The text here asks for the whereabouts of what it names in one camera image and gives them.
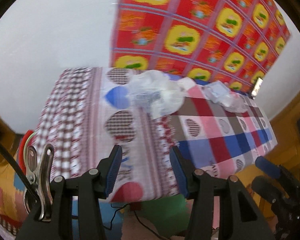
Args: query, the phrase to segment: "white wall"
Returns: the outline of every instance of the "white wall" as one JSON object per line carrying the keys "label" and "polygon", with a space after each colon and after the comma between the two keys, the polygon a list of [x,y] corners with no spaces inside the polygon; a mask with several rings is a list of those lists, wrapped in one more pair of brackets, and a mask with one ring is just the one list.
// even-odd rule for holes
{"label": "white wall", "polygon": [[291,37],[283,52],[266,74],[255,99],[269,119],[279,114],[300,91],[300,33],[288,15],[277,4]]}
{"label": "white wall", "polygon": [[[16,132],[37,125],[65,68],[108,66],[117,0],[17,0],[0,20],[0,116]],[[292,33],[256,98],[269,118],[300,90],[300,34]]]}

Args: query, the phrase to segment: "pink checkered fabric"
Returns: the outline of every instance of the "pink checkered fabric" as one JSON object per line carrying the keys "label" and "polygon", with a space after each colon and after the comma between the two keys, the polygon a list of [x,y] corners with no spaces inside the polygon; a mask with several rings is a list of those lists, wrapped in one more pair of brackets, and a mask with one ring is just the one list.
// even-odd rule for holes
{"label": "pink checkered fabric", "polygon": [[37,126],[33,146],[38,157],[46,143],[51,143],[55,156],[51,179],[66,179],[82,173],[79,155],[91,68],[65,70],[56,82]]}

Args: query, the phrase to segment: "screw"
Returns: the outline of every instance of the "screw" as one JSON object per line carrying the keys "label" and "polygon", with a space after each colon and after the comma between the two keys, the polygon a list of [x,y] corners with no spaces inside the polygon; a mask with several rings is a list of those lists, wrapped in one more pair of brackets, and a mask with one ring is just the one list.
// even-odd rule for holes
{"label": "screw", "polygon": [[97,169],[91,169],[91,170],[89,170],[89,174],[90,175],[96,175],[96,174],[98,174],[98,170]]}
{"label": "screw", "polygon": [[195,169],[194,170],[194,174],[195,175],[198,175],[198,176],[201,176],[204,174],[204,171],[202,169]]}
{"label": "screw", "polygon": [[29,176],[29,182],[30,182],[31,185],[35,183],[35,176],[34,175]]}
{"label": "screw", "polygon": [[54,181],[57,182],[57,183],[61,182],[62,180],[63,180],[63,177],[62,177],[62,176],[56,176],[56,177],[54,178]]}
{"label": "screw", "polygon": [[231,175],[231,176],[230,176],[230,180],[231,180],[232,182],[237,182],[239,179],[238,179],[237,176]]}

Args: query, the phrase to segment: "red patterned poster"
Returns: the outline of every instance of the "red patterned poster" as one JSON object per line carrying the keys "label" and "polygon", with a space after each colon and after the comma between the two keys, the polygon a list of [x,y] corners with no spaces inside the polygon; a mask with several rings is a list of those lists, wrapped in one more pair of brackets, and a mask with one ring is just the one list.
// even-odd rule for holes
{"label": "red patterned poster", "polygon": [[289,37],[274,0],[120,0],[111,64],[247,92]]}

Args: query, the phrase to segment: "blue heart print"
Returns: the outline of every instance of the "blue heart print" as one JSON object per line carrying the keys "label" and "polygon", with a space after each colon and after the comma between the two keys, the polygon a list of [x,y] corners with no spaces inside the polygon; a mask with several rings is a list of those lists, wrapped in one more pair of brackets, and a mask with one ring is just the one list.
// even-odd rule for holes
{"label": "blue heart print", "polygon": [[127,97],[128,89],[122,86],[112,88],[105,96],[107,101],[117,109],[127,109],[130,106],[130,100]]}

